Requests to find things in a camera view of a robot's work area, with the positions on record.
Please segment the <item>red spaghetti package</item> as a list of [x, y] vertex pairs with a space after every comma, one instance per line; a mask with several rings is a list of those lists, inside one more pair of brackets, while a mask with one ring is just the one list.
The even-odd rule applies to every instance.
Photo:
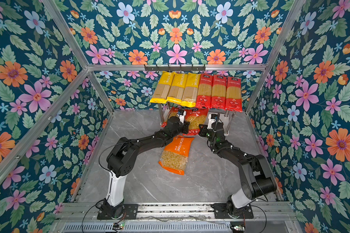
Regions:
[[211, 108], [224, 109], [226, 104], [227, 78], [220, 75], [213, 76]]
[[227, 81], [225, 109], [234, 112], [242, 112], [241, 79], [228, 77]]
[[201, 75], [196, 97], [196, 108], [211, 108], [213, 77], [209, 74]]

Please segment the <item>yellow spaghetti package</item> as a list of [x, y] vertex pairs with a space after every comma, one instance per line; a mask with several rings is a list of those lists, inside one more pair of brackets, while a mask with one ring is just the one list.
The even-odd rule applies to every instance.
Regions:
[[200, 78], [200, 74], [188, 74], [183, 97], [180, 103], [181, 106], [189, 108], [195, 107]]
[[167, 97], [170, 92], [170, 88], [175, 76], [175, 72], [163, 72], [155, 92], [150, 100], [150, 103], [160, 103], [165, 104], [167, 102]]
[[167, 96], [167, 102], [180, 104], [184, 94], [188, 75], [186, 73], [176, 73]]

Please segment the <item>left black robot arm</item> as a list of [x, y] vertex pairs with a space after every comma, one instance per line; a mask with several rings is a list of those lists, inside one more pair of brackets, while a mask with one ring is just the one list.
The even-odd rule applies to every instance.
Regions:
[[189, 123], [172, 116], [167, 125], [152, 135], [138, 139], [122, 137], [107, 156], [109, 184], [106, 197], [98, 208], [98, 220], [120, 219], [127, 211], [124, 206], [123, 190], [127, 175], [133, 170], [139, 154], [169, 145], [176, 136], [185, 133]]

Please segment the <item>red macaroni bag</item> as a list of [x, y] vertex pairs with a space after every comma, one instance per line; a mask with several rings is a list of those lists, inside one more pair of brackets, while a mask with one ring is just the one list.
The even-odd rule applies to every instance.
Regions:
[[187, 136], [195, 136], [200, 132], [199, 125], [203, 125], [208, 115], [208, 109], [186, 109], [185, 122], [189, 123]]
[[176, 117], [177, 116], [177, 112], [180, 108], [179, 107], [172, 107], [169, 112], [167, 114], [165, 114], [164, 117], [164, 122], [161, 124], [161, 127], [164, 128], [167, 125], [167, 121], [171, 118], [171, 117]]

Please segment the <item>orange macaroni bag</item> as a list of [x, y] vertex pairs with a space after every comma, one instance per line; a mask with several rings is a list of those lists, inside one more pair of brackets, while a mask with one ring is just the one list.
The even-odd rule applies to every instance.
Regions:
[[171, 173], [184, 175], [193, 140], [194, 137], [176, 136], [165, 146], [158, 163]]

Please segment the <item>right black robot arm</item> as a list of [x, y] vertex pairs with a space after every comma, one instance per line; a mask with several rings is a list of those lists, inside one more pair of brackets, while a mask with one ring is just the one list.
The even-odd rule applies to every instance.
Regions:
[[257, 198], [273, 193], [277, 184], [265, 156], [251, 155], [230, 143], [224, 135], [224, 125], [214, 122], [211, 128], [199, 125], [199, 136], [208, 140], [212, 153], [238, 167], [240, 189], [228, 197], [226, 209], [231, 217], [238, 217]]

